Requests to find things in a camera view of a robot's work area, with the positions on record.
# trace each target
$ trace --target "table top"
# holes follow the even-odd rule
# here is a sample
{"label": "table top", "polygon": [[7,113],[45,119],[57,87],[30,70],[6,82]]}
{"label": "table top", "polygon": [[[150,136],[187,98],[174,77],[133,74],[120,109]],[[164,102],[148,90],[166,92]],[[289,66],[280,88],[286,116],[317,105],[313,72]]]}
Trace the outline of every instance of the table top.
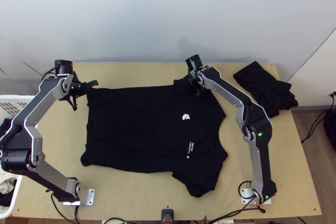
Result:
{"label": "table top", "polygon": [[[233,74],[247,63],[209,63],[222,77],[243,90]],[[278,78],[276,66],[261,64]],[[104,88],[148,87],[170,85],[174,79],[187,74],[185,63],[136,62],[74,62],[73,68],[83,82],[98,80]],[[200,198],[192,197],[184,184],[171,172],[152,174],[120,171],[108,167],[82,166],[80,157],[85,151],[86,124],[89,108],[85,96],[77,100],[74,112],[67,102],[56,101],[39,123],[43,136],[46,161],[67,177],[77,177],[83,187],[96,190],[94,204],[81,206],[80,219],[103,220],[119,217],[126,220],[159,220],[161,209],[172,208],[176,220],[220,217],[241,209],[238,185],[252,180],[252,165],[248,144],[242,139],[235,121],[236,109],[214,92],[227,117],[219,130],[220,142],[228,153],[214,191]],[[278,192],[272,204],[263,208],[266,213],[246,211],[240,219],[276,218],[319,215],[321,209],[312,182],[297,129],[290,111],[281,111],[270,119],[273,136],[269,143],[272,180]],[[74,206],[57,203],[60,211],[72,218]],[[38,183],[24,177],[13,210],[14,216],[60,219],[50,193]]]}

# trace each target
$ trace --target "black t-shirt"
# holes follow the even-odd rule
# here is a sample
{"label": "black t-shirt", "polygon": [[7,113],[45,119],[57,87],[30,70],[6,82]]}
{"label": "black t-shirt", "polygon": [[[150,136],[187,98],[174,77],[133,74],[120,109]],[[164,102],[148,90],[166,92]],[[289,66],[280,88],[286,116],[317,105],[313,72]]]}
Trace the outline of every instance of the black t-shirt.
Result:
{"label": "black t-shirt", "polygon": [[192,196],[215,189],[228,154],[218,137],[225,118],[213,94],[178,85],[94,89],[84,166],[134,172],[172,171]]}

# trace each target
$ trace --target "white logo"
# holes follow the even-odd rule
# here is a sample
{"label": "white logo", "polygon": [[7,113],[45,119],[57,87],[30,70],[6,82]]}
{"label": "white logo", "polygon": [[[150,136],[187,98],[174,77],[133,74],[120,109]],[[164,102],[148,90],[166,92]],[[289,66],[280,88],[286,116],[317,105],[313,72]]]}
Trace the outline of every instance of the white logo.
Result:
{"label": "white logo", "polygon": [[190,120],[190,116],[188,114],[184,114],[182,116],[182,120]]}

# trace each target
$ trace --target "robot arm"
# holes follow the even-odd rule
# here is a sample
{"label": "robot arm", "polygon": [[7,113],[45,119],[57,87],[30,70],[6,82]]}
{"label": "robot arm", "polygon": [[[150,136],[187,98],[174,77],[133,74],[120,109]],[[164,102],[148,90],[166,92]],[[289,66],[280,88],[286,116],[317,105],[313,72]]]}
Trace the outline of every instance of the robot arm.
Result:
{"label": "robot arm", "polygon": [[276,193],[271,179],[268,142],[272,137],[272,124],[263,107],[221,78],[220,72],[209,65],[203,65],[198,55],[186,60],[189,74],[187,79],[196,89],[213,89],[232,105],[237,107],[236,121],[243,139],[249,144],[254,178],[251,182],[253,193],[259,199],[257,205]]}
{"label": "robot arm", "polygon": [[81,83],[72,70],[71,61],[55,61],[54,69],[56,75],[42,81],[38,94],[12,120],[10,129],[2,137],[1,167],[45,186],[60,202],[92,205],[94,190],[82,188],[76,178],[64,176],[45,161],[43,138],[35,126],[56,100],[66,100],[76,110],[76,98],[98,83]]}

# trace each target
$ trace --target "wooden floor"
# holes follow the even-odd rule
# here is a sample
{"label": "wooden floor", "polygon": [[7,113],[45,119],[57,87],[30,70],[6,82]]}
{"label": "wooden floor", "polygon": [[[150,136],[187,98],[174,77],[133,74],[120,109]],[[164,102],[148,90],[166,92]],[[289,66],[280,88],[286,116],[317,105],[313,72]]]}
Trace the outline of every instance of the wooden floor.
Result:
{"label": "wooden floor", "polygon": [[[294,113],[293,117],[300,138],[304,139],[319,113]],[[324,133],[322,123],[313,136],[303,144],[316,192],[322,209],[321,216],[302,217],[307,224],[336,223],[336,151]],[[298,218],[254,219],[253,223],[302,224]],[[252,223],[251,220],[236,220],[235,223]],[[66,224],[65,220],[9,218],[6,224]],[[81,221],[82,224],[101,224],[101,221]],[[139,221],[139,224],[154,223]]]}

